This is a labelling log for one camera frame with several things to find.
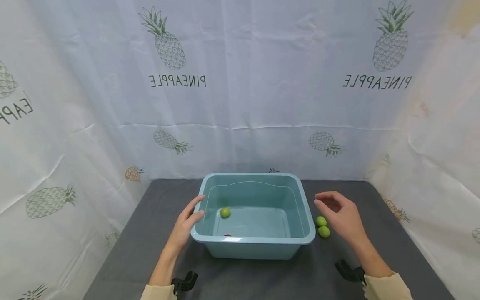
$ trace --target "plastic basin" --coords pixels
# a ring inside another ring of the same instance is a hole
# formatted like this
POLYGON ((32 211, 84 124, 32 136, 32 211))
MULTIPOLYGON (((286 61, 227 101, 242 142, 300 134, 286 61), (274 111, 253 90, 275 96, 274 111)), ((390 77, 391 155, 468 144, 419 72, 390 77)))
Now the plastic basin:
POLYGON ((290 259, 315 238, 315 225, 300 179, 288 173, 213 173, 194 212, 203 218, 191 230, 214 257, 290 259), (231 215, 222 218, 228 207, 231 215))

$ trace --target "black clip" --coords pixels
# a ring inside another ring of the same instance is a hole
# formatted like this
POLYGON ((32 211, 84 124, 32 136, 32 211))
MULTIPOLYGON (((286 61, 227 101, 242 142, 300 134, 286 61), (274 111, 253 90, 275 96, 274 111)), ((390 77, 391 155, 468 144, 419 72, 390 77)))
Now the black clip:
POLYGON ((356 267, 352 269, 349 264, 345 260, 341 260, 335 264, 335 268, 343 277, 343 279, 350 281, 350 282, 363 282, 365 285, 365 271, 362 267, 356 267))
POLYGON ((174 285, 173 293, 191 290, 197 281, 197 277, 197 273, 189 271, 185 279, 174 278, 172 280, 172 284, 174 285))

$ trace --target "lime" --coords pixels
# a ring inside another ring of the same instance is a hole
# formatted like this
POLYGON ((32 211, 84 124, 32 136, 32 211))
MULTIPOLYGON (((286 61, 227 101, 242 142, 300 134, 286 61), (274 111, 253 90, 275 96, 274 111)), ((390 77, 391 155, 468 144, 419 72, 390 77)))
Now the lime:
POLYGON ((327 226, 322 226, 318 228, 318 234, 322 238, 328 238, 330 236, 330 229, 327 226))
POLYGON ((318 216, 315 220, 315 223, 317 223, 318 227, 327 226, 327 219, 322 216, 318 216))
POLYGON ((220 210, 220 215, 222 218, 226 218, 230 216, 230 209, 228 207, 224 207, 220 210))

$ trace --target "gray mat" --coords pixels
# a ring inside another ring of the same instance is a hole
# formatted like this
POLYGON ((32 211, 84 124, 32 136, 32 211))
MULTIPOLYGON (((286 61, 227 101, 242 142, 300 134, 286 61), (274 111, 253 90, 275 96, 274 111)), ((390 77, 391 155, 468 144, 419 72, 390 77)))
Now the gray mat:
MULTIPOLYGON (((198 194, 201 180, 155 180, 135 209, 105 260, 85 300, 137 300, 167 242, 178 214, 198 194)), ((453 297, 430 267, 372 185, 361 181, 302 181, 313 217, 319 212, 314 195, 339 191, 354 201, 372 243, 387 264, 399 272, 415 300, 453 297)), ((289 261, 217 259, 195 241, 185 247, 176 277, 198 273, 193 290, 179 299, 365 299, 362 285, 345 281, 334 263, 358 260, 333 230, 330 238, 316 237, 289 261)))

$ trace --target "sleeve cuff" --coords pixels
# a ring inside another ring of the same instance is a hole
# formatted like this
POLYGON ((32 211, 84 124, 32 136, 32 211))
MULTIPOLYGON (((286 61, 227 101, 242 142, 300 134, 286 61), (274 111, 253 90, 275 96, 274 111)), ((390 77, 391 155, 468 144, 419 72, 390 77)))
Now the sleeve cuff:
POLYGON ((168 287, 146 285, 140 300, 177 300, 173 288, 173 284, 168 287))
POLYGON ((410 300, 412 295, 402 277, 398 273, 393 273, 390 277, 371 277, 365 275, 367 286, 364 287, 365 297, 376 300, 410 300))

